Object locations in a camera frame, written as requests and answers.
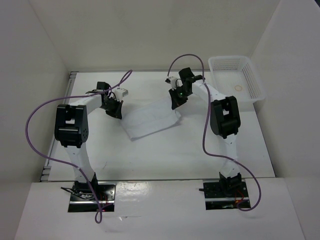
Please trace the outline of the white fabric skirt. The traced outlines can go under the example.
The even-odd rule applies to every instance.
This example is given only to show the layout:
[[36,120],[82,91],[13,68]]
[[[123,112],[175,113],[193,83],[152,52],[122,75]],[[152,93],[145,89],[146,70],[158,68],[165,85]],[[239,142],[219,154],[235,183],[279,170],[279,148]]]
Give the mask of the white fabric skirt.
[[171,98],[165,97],[127,113],[120,124],[131,141],[169,129],[181,119],[172,109]]

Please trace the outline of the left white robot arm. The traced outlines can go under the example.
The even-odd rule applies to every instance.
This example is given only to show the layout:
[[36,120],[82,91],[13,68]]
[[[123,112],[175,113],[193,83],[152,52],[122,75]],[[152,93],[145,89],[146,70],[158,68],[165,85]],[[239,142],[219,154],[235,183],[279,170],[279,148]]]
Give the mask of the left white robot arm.
[[117,87],[111,90],[106,82],[99,81],[96,88],[70,104],[56,109],[54,137],[66,150],[74,169],[74,190],[88,200],[98,197],[100,188],[96,173],[91,167],[86,142],[89,138],[88,115],[96,109],[115,119],[122,119],[123,98],[128,90]]

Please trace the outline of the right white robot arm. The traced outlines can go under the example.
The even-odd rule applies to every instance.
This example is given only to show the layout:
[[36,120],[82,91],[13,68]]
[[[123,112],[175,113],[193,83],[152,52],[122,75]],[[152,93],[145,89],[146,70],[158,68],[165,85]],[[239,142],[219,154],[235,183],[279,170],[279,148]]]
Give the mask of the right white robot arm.
[[242,175],[237,160],[236,138],[241,126],[237,99],[220,93],[203,80],[202,75],[194,75],[187,67],[178,72],[179,77],[168,76],[165,80],[170,84],[171,108],[174,110],[188,100],[192,94],[208,103],[209,114],[205,120],[205,127],[219,137],[221,154],[218,158],[225,159],[219,171],[219,192],[231,196],[242,184]]

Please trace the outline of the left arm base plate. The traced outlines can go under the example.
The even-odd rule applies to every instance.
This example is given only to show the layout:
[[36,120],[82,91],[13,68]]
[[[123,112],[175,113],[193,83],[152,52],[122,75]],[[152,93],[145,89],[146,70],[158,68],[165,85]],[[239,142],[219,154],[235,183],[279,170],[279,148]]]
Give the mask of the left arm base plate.
[[[103,212],[113,212],[115,209],[116,185],[114,183],[96,184],[93,186],[98,199],[99,206]],[[97,201],[89,186],[84,184],[74,184],[72,187],[61,187],[70,196],[69,213],[88,213],[99,210]]]

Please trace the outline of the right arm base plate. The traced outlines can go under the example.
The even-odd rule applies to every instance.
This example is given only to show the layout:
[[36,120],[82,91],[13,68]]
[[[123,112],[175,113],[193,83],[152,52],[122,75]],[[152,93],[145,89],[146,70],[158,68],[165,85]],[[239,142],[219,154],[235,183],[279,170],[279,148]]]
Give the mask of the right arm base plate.
[[223,191],[218,180],[204,181],[203,186],[198,189],[204,194],[205,209],[208,210],[230,210],[250,209],[251,203],[245,181],[229,192]]

